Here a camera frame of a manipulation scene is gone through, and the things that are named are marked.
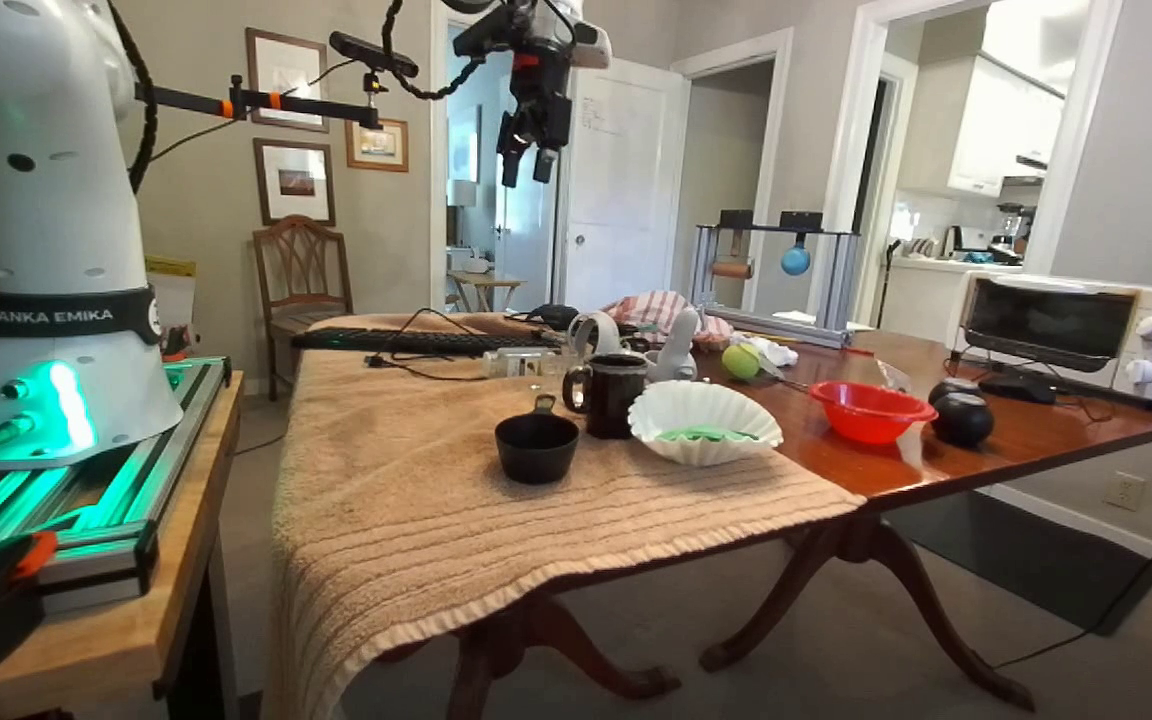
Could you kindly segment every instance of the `cabinet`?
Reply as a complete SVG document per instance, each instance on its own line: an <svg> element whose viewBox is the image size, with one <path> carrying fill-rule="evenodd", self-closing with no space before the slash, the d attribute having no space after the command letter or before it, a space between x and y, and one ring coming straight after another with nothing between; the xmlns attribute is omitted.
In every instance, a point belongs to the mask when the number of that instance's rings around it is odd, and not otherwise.
<svg viewBox="0 0 1152 720"><path fill-rule="evenodd" d="M978 33L961 22L925 33L900 187L1000 195L1005 174L1037 173L1016 154L1051 159L1064 99L978 55Z"/></svg>

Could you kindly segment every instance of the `red bowl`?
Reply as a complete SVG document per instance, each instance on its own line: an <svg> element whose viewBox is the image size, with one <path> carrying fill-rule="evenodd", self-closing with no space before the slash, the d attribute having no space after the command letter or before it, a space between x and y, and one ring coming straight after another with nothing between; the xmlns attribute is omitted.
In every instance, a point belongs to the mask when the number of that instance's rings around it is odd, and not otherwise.
<svg viewBox="0 0 1152 720"><path fill-rule="evenodd" d="M920 397L892 392L885 382L811 382L826 428L853 445L892 447L906 425L931 425L935 408Z"/></svg>

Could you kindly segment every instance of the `green vegetable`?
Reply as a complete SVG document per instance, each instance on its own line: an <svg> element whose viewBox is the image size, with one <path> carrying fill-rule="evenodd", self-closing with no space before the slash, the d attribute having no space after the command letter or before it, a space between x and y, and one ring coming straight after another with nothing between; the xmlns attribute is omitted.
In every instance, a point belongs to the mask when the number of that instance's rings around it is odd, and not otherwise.
<svg viewBox="0 0 1152 720"><path fill-rule="evenodd" d="M693 428L667 428L667 430L661 430L661 439L670 439L670 445L739 445L739 439L756 439L756 434L733 430L733 428L693 425Z"/></svg>

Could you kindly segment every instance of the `carpet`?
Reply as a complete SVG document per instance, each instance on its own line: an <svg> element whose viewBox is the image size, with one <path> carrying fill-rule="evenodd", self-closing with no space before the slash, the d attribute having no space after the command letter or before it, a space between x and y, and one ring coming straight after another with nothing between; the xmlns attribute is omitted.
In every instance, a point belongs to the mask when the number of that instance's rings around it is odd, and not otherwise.
<svg viewBox="0 0 1152 720"><path fill-rule="evenodd" d="M887 512L887 524L905 541L1095 634L1110 634L1152 587L1152 569L1140 571L1144 556L978 493Z"/></svg>

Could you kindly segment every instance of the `striped tablecloth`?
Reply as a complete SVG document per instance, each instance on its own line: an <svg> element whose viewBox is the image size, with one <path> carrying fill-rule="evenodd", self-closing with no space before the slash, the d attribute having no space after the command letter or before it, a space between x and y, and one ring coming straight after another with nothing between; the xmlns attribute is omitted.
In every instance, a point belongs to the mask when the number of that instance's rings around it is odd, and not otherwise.
<svg viewBox="0 0 1152 720"><path fill-rule="evenodd" d="M679 466L631 439L580 434L546 488L505 479L490 428L526 412L526 380L464 380L423 359L369 366L307 350L277 488L277 634L269 716L336 716L379 650L447 634L525 593L636 569L859 509L783 461Z"/></svg>

